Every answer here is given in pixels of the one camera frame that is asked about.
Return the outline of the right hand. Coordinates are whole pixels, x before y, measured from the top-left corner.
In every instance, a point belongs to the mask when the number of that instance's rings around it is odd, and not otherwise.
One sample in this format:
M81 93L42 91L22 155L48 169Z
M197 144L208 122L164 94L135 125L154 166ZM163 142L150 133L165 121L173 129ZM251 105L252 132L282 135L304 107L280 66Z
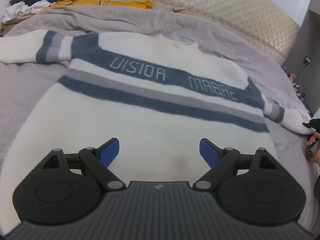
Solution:
M317 133L317 132L314 132L313 136L306 143L306 148L308 148L309 146L314 144L317 140L320 140L320 134ZM309 161L311 161L313 163L317 163L318 165L320 165L320 149L318 148L318 150L316 151L316 153L314 154L313 157L308 155L307 158L308 158Z

